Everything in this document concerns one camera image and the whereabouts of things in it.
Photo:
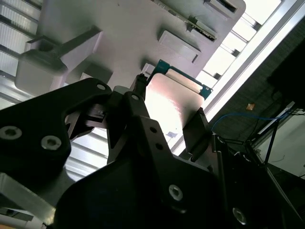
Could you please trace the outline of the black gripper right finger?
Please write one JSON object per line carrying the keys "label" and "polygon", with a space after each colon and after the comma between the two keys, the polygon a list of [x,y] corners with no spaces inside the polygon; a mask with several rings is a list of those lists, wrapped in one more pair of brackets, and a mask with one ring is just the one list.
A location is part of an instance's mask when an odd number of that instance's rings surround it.
{"label": "black gripper right finger", "polygon": [[249,219],[241,205],[236,170],[226,141],[215,134],[200,108],[183,128],[186,152],[190,161],[201,165],[216,179],[220,211],[234,229],[246,229]]}

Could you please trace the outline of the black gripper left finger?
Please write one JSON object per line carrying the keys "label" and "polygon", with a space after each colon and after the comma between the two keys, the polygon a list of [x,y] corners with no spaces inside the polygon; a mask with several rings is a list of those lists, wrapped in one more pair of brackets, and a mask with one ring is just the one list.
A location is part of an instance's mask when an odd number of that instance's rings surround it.
{"label": "black gripper left finger", "polygon": [[71,141],[101,124],[109,132],[114,161],[147,166],[161,199],[163,163],[179,161],[165,141],[157,121],[149,117],[137,91],[120,94],[98,79],[62,87],[0,112],[0,171],[34,194],[58,205],[52,189],[71,153]]}

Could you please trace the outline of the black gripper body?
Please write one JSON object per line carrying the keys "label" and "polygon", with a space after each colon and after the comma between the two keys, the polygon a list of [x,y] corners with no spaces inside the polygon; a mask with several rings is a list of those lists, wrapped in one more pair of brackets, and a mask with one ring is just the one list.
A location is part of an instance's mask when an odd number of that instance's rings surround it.
{"label": "black gripper body", "polygon": [[226,226],[215,178],[183,161],[163,163],[161,199],[147,166],[115,162],[72,185],[56,210],[58,229],[220,229]]}

